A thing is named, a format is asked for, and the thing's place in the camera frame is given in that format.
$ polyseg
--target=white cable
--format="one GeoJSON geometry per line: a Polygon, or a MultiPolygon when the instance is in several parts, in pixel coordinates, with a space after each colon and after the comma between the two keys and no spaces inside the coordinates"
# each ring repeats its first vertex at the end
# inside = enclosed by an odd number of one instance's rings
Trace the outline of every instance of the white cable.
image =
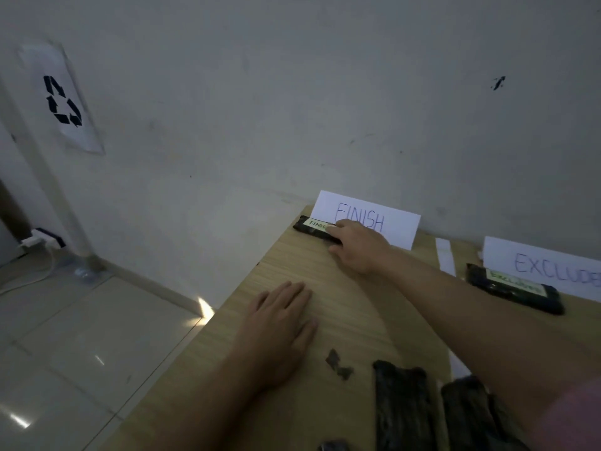
{"type": "Polygon", "coordinates": [[[50,247],[49,243],[46,243],[45,247],[46,247],[46,250],[48,251],[48,253],[50,254],[50,270],[47,273],[45,273],[43,275],[43,277],[37,278],[32,281],[28,281],[21,285],[11,286],[10,288],[1,289],[0,296],[3,295],[4,293],[8,293],[9,291],[15,290],[17,288],[23,288],[24,286],[31,285],[31,284],[37,283],[39,281],[42,281],[42,280],[46,280],[54,272],[54,268],[56,267],[56,259],[54,257],[54,252],[52,251],[52,248],[50,247]]]}

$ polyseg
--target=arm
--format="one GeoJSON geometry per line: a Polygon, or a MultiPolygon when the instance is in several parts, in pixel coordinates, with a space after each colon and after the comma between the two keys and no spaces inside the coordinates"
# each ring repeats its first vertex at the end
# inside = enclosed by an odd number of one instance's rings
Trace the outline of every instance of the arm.
{"type": "Polygon", "coordinates": [[[286,381],[298,368],[315,336],[317,322],[299,325],[311,290],[286,282],[249,305],[233,348],[195,392],[178,400],[154,450],[213,451],[242,409],[265,388],[286,381]]]}
{"type": "Polygon", "coordinates": [[[341,220],[329,233],[343,264],[377,273],[398,287],[449,348],[531,429],[568,389],[601,376],[590,352],[539,320],[427,265],[360,223],[341,220]]]}

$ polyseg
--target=pink sleeve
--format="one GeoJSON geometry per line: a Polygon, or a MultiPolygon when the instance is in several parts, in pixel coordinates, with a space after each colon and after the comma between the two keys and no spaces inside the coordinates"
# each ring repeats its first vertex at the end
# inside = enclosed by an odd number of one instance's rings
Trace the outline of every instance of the pink sleeve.
{"type": "Polygon", "coordinates": [[[532,432],[536,450],[601,450],[601,378],[560,397],[532,432]]]}

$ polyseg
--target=left hand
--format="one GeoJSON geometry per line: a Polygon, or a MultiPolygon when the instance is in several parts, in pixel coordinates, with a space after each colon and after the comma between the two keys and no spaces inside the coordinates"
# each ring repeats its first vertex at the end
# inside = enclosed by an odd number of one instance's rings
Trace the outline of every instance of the left hand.
{"type": "Polygon", "coordinates": [[[301,364],[317,320],[299,325],[312,291],[304,283],[282,283],[250,303],[229,355],[257,391],[286,381],[301,364]]]}

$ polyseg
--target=wood grain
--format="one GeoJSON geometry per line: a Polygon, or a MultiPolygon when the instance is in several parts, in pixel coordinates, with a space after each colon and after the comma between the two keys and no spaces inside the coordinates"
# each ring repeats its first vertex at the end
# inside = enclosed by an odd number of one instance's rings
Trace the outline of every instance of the wood grain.
{"type": "MultiPolygon", "coordinates": [[[[302,214],[310,212],[308,206],[302,214]]],[[[229,351],[251,298],[285,280],[303,280],[313,289],[305,313],[320,321],[316,339],[293,379],[248,407],[224,449],[305,451],[335,438],[345,438],[354,450],[375,449],[372,362],[378,359],[406,368],[423,367],[430,391],[437,396],[434,402],[439,403],[437,381],[440,386],[451,380],[446,345],[392,285],[342,268],[327,252],[327,243],[296,232],[293,223],[103,449],[138,450],[151,443],[165,418],[180,413],[174,394],[191,391],[229,351]],[[355,369],[348,381],[325,362],[332,348],[339,353],[341,365],[355,369]]],[[[451,249],[458,277],[465,277],[466,263],[480,264],[473,244],[451,241],[451,249]]],[[[434,236],[419,231],[410,253],[438,268],[434,236]]],[[[573,297],[565,297],[565,302],[568,315],[560,318],[512,305],[599,350],[601,304],[573,297]]],[[[436,415],[440,449],[445,449],[440,409],[436,415]]]]}

